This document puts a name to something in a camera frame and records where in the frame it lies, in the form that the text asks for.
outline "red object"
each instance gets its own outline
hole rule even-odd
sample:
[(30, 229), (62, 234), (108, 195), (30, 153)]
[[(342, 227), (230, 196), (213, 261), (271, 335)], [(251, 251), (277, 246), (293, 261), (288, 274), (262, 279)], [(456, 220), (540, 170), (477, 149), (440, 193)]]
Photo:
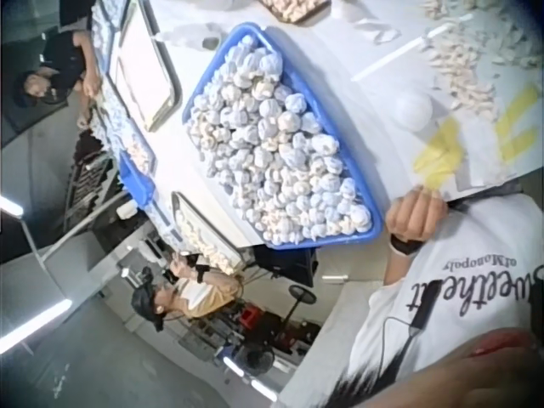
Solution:
[(247, 330), (251, 330), (253, 327), (255, 327), (263, 313), (264, 312), (257, 306), (248, 303), (241, 312), (240, 324)]

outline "cable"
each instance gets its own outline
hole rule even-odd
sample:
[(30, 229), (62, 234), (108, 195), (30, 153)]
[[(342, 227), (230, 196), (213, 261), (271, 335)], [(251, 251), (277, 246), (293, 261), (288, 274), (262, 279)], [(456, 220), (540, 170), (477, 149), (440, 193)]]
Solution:
[(398, 321), (399, 323), (402, 323), (403, 325), (406, 325), (408, 327), (411, 326), (410, 323), (406, 323), (405, 321), (397, 318), (397, 317), (393, 317), (393, 316), (389, 316), (386, 320), (383, 321), (383, 325), (382, 325), (382, 356), (380, 357), (380, 366), (377, 370), (377, 376), (380, 377), (382, 375), (382, 368), (383, 368), (383, 360), (385, 358), (385, 324), (388, 322), (388, 320), (396, 320)]

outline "worker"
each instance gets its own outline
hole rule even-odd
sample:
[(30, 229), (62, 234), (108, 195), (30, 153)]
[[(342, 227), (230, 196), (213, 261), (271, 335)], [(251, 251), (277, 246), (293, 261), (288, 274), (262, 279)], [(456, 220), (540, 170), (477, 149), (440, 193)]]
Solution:
[(41, 64), (15, 80), (14, 101), (19, 107), (64, 102), (71, 90), (80, 94), (77, 126), (88, 124), (89, 103), (99, 91), (100, 76), (88, 31), (63, 31), (47, 39)]
[(418, 187), (389, 209), (383, 287), (320, 408), (544, 406), (542, 212), (522, 194), (448, 208)]
[(187, 257), (174, 254), (170, 264), (170, 270), (178, 278), (174, 285), (166, 280), (154, 285), (152, 277), (148, 277), (134, 291), (134, 310), (152, 322), (158, 332), (167, 315), (200, 318), (236, 299), (241, 283), (235, 277), (198, 262), (193, 265)]

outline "hand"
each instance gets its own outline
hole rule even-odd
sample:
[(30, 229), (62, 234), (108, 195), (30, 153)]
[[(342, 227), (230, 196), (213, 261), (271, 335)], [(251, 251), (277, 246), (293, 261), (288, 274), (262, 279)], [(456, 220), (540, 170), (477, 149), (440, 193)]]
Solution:
[(402, 241), (430, 239), (448, 206), (436, 190), (421, 186), (393, 202), (385, 218), (389, 233)]
[(96, 72), (89, 71), (83, 79), (83, 92), (89, 97), (94, 98), (100, 90), (100, 77)]
[(189, 279), (192, 273), (192, 268), (187, 265), (185, 257), (180, 256), (178, 253), (173, 254), (172, 262), (170, 263), (170, 270), (178, 278)]
[(90, 120), (90, 114), (87, 110), (86, 112), (81, 112), (77, 117), (76, 125), (81, 130), (88, 129), (88, 121)]

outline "wall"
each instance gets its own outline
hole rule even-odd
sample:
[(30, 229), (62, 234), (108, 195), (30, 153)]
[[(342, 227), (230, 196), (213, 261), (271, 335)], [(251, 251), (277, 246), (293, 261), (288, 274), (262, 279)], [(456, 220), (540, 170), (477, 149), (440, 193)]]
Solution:
[(3, 406), (228, 408), (216, 390), (127, 331), (98, 299), (33, 356), (17, 357), (16, 364), (4, 361), (3, 393), (11, 399)]
[[(68, 107), (23, 132), (2, 149), (2, 194), (31, 217), (62, 214), (79, 131), (77, 95)], [(2, 137), (13, 131), (2, 119)]]

